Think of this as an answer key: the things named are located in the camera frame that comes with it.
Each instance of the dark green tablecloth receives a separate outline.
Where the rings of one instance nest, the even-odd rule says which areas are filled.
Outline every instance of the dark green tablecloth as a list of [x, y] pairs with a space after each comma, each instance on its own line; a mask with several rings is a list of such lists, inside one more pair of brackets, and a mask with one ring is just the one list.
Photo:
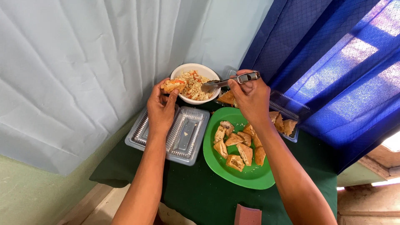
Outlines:
[[[212, 111], [220, 106], [210, 103], [198, 108]], [[284, 141], [336, 215], [333, 149], [303, 131], [299, 132], [297, 143]], [[142, 155], [142, 151], [127, 146], [122, 139], [97, 166], [90, 180], [124, 187], [132, 182]], [[233, 184], [208, 167], [202, 151], [191, 167], [166, 161], [161, 201], [198, 225], [232, 225], [237, 203], [261, 209], [262, 224], [292, 224], [276, 185], [266, 190], [253, 190]]]

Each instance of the blue curtain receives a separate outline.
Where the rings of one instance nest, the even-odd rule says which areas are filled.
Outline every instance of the blue curtain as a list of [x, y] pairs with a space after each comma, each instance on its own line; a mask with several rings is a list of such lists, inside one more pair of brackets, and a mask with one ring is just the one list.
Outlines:
[[296, 10], [304, 1], [288, 0], [241, 68], [315, 112], [301, 128], [337, 149], [340, 173], [399, 129], [400, 0], [317, 2], [308, 5], [313, 20]]

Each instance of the pink sponge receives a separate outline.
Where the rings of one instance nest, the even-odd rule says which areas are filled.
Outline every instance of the pink sponge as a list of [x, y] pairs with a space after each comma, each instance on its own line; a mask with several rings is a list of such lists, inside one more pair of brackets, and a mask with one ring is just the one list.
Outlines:
[[238, 204], [235, 225], [261, 225], [261, 213], [262, 211], [259, 209], [247, 208]]

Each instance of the hand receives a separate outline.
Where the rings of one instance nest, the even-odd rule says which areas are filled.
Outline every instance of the hand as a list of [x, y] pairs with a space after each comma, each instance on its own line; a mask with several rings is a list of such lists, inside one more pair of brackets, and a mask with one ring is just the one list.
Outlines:
[[[251, 72], [253, 70], [239, 70], [236, 74], [242, 75]], [[236, 103], [240, 111], [252, 125], [256, 124], [260, 119], [267, 118], [269, 120], [268, 112], [271, 89], [261, 78], [248, 81], [244, 84], [238, 84], [231, 79], [228, 81], [228, 84], [236, 98]]]
[[163, 95], [164, 90], [161, 90], [161, 84], [168, 79], [169, 78], [166, 78], [160, 81], [153, 87], [153, 91], [151, 92], [150, 98], [147, 101], [149, 135], [157, 134], [166, 137], [174, 120], [175, 102], [176, 98], [178, 97], [179, 90], [173, 90], [169, 97]]

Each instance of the white curtain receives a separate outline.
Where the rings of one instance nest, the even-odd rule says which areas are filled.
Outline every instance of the white curtain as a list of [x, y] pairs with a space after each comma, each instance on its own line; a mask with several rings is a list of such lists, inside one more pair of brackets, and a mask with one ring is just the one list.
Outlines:
[[238, 67], [272, 0], [0, 0], [0, 154], [63, 175], [182, 63]]

